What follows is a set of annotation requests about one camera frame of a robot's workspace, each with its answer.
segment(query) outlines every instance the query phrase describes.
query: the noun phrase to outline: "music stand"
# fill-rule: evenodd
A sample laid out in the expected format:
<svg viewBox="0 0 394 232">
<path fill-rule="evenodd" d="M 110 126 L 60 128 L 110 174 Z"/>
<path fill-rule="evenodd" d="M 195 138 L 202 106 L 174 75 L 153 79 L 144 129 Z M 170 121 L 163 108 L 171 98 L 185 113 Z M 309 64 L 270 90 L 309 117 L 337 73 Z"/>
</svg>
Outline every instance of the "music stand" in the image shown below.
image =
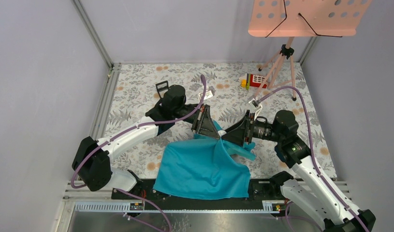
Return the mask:
<svg viewBox="0 0 394 232">
<path fill-rule="evenodd" d="M 248 33 L 255 37 L 289 37 L 277 53 L 258 71 L 262 71 L 276 59 L 263 83 L 257 89 L 254 97 L 261 91 L 263 85 L 273 71 L 268 89 L 292 82 L 295 87 L 295 72 L 293 67 L 292 41 L 297 36 L 330 36 L 342 37 L 356 34 L 363 14 L 372 0 L 255 0 L 252 10 Z M 284 58 L 291 62 L 291 80 L 274 85 Z"/>
</svg>

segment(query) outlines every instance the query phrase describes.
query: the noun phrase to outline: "white wall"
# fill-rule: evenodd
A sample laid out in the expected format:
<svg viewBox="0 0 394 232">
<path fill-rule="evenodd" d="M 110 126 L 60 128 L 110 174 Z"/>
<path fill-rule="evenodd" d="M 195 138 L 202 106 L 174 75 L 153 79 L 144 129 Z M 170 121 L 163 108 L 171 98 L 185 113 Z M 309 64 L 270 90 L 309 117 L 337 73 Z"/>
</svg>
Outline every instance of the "white wall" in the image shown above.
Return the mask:
<svg viewBox="0 0 394 232">
<path fill-rule="evenodd" d="M 261 61 L 287 41 L 248 34 L 254 0 L 82 3 L 114 62 Z M 294 40 L 297 60 L 308 40 Z"/>
<path fill-rule="evenodd" d="M 51 229 L 106 74 L 71 1 L 0 1 L 0 232 Z"/>
<path fill-rule="evenodd" d="M 338 175 L 394 231 L 394 0 L 374 0 L 356 36 L 321 38 L 304 64 Z"/>
</svg>

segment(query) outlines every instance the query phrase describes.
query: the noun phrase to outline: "floral tablecloth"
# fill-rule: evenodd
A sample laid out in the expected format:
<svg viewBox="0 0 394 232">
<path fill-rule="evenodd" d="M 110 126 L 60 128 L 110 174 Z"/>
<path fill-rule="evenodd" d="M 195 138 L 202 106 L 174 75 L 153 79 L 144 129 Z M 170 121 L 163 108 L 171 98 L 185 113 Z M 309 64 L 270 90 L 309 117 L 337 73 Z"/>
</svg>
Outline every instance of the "floral tablecloth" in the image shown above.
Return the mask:
<svg viewBox="0 0 394 232">
<path fill-rule="evenodd" d="M 240 86 L 240 77 L 246 73 L 265 75 L 269 68 L 258 72 L 257 63 L 207 63 L 207 64 L 126 64 L 122 66 L 115 89 L 114 98 L 106 126 L 105 136 L 111 135 L 140 119 L 158 101 L 155 84 L 168 80 L 170 85 L 182 85 L 186 89 L 187 103 L 197 103 L 198 93 L 203 91 L 200 74 L 204 74 L 207 86 L 214 93 L 205 100 L 211 106 L 211 117 L 223 128 L 240 120 L 250 108 L 248 97 L 256 88 L 249 91 Z M 302 69 L 295 63 L 296 87 L 305 98 L 311 122 L 314 150 L 318 162 L 330 177 L 336 172 L 323 136 Z M 289 63 L 285 63 L 276 83 L 291 78 Z M 269 93 L 264 89 L 261 94 Z M 300 100 L 292 101 L 292 91 L 282 90 L 263 102 L 262 116 L 272 121 L 281 109 L 291 110 L 299 123 L 298 135 L 308 143 L 304 109 Z M 171 129 L 158 137 L 146 140 L 124 153 L 114 166 L 133 170 L 140 178 L 156 178 L 165 146 L 174 141 L 192 138 L 190 124 L 176 123 Z M 275 154 L 273 142 L 254 139 L 256 146 L 254 161 L 243 157 L 233 158 L 249 167 L 251 178 L 269 178 L 280 171 L 288 171 L 287 166 Z"/>
</svg>

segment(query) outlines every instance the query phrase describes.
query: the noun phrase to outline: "blue cloth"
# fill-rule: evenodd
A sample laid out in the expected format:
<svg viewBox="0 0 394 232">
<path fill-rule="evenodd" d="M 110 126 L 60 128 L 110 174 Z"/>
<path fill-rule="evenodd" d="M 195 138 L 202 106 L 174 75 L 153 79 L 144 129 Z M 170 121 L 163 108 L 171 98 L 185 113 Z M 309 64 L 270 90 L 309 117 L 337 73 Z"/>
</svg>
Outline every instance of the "blue cloth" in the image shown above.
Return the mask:
<svg viewBox="0 0 394 232">
<path fill-rule="evenodd" d="M 248 197 L 249 169 L 230 155 L 254 156 L 249 151 L 255 144 L 239 147 L 198 134 L 194 138 L 167 145 L 154 189 L 191 199 Z"/>
</svg>

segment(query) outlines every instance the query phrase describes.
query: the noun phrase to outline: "small toy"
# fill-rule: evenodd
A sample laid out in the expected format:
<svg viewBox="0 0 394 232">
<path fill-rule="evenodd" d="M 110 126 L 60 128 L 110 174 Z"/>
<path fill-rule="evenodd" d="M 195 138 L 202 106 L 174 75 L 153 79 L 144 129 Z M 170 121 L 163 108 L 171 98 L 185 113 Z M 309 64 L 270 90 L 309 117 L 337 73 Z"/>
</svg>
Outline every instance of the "small toy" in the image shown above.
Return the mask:
<svg viewBox="0 0 394 232">
<path fill-rule="evenodd" d="M 249 87 L 259 87 L 264 79 L 265 76 L 247 73 L 247 78 L 241 80 L 241 86 L 246 90 Z"/>
</svg>

